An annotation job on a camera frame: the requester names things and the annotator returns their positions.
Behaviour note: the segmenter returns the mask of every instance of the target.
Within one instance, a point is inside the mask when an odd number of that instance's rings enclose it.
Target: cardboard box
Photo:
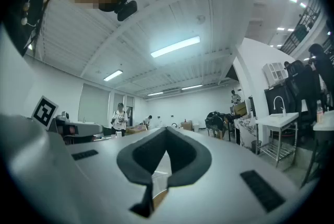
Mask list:
[[[246,103],[245,102],[241,102],[237,105],[234,106],[234,114],[235,115],[245,115],[247,114],[247,108],[246,108]]]
[[[139,133],[139,132],[142,132],[142,131],[146,131],[147,128],[145,125],[137,125],[133,128],[127,128],[126,129],[126,133],[128,134],[136,134],[136,133]]]
[[[193,131],[193,123],[192,123],[192,121],[182,122],[181,123],[181,127],[183,127],[183,129],[185,129],[185,130]]]

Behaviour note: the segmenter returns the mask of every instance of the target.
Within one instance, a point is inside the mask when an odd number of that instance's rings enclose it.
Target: faucet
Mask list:
[[[276,110],[276,107],[275,107],[275,101],[277,98],[281,98],[282,99],[282,102],[283,102],[283,108],[281,107],[281,109],[283,110],[283,116],[286,116],[287,115],[287,112],[285,110],[285,105],[284,105],[284,100],[281,96],[276,96],[273,100],[273,109]]]

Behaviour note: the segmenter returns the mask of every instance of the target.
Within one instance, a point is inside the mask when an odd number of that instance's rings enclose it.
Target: black and white fiducial marker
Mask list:
[[[58,105],[42,96],[32,112],[31,118],[36,120],[44,129],[48,130]]]

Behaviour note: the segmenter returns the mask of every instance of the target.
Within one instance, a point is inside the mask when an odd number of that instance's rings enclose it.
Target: metal shelf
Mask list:
[[[259,147],[259,149],[261,151],[265,152],[270,157],[274,158],[275,160],[277,159],[278,146],[276,146],[272,143],[268,143],[268,144],[265,144],[265,145]],[[278,160],[282,160],[283,158],[287,157],[288,155],[290,155],[292,153],[294,153],[294,150],[290,150],[290,149],[287,149],[287,148],[281,146]]]

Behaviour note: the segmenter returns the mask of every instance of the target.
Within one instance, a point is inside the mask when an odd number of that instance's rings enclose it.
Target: bottle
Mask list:
[[[324,110],[321,106],[321,101],[317,100],[317,123],[323,122]]]

